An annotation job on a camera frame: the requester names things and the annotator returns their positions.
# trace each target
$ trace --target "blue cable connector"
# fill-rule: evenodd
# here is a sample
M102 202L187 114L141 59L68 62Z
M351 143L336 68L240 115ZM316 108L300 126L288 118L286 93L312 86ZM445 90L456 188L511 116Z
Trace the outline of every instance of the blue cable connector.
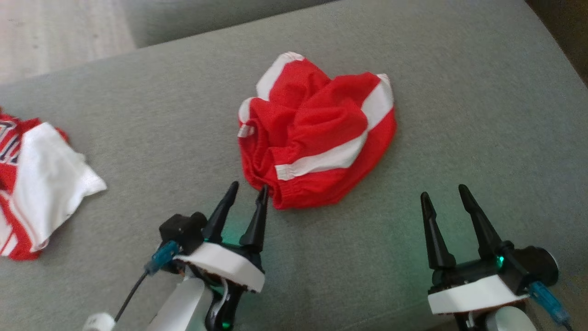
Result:
M148 275L153 276L159 271L164 265L168 264L173 260L173 257L180 252L180 246L177 242L171 240L160 249L158 249L153 256L151 261L145 265L145 271Z
M568 330L572 329L570 314L542 282L531 283L529 295L549 313L558 326L565 326Z

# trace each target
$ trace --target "green led light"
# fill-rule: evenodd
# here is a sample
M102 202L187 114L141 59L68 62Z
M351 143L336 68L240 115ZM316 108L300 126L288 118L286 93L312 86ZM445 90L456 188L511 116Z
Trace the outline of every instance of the green led light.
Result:
M505 257L504 256L497 256L496 257L496 266L498 267L498 269L500 270L500 268L502 268L502 265L505 263Z

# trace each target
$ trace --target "clothing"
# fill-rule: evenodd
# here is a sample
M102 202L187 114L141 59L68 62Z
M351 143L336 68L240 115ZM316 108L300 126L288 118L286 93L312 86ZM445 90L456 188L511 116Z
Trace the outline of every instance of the clothing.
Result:
M243 173L271 187L277 209L337 203L380 160L396 132L390 81L369 72L331 80L280 55L239 109Z
M0 114L0 255L37 258L82 198L106 189L66 141L37 118Z

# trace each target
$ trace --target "gray sofa cushion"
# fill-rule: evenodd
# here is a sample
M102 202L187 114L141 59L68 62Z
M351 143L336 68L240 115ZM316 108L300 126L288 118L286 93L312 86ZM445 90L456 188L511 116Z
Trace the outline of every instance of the gray sofa cushion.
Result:
M340 1L0 88L11 114L63 128L109 190L85 200L34 262L1 261L4 331L77 330L115 313L174 213L210 214L243 180L237 110L285 51L331 76L384 72L399 131L343 201L268 212L260 294L238 331L422 330L431 316L419 194L428 191L459 262L477 249L457 192L467 184L496 230L588 267L588 91L522 1ZM254 210L243 183L226 225ZM121 319L142 330L176 276L147 279Z
M137 47L232 27L333 0L123 0Z

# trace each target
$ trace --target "red fabric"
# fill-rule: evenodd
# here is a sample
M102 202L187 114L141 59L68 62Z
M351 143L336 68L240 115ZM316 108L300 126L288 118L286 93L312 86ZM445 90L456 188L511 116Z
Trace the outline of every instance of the red fabric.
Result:
M40 251L31 253L32 242L25 230L27 220L19 219L10 208L10 196L14 190L16 174L18 169L18 153L21 149L21 137L30 129L42 122L38 118L22 121L1 112L0 108L0 208L6 219L6 223L12 227L12 233L16 235L17 244L11 251L10 257L13 260L34 260ZM57 129L61 137L68 141L68 136L60 129ZM0 244L0 253L6 243Z
M292 164L360 137L368 129L362 104L380 84L371 73L330 80L307 59L286 64L271 87L269 101L253 98L241 125L243 173L250 184L270 193L277 209L318 207L340 201L377 164L396 132L393 109L367 139L348 168L333 168L280 180L275 166Z

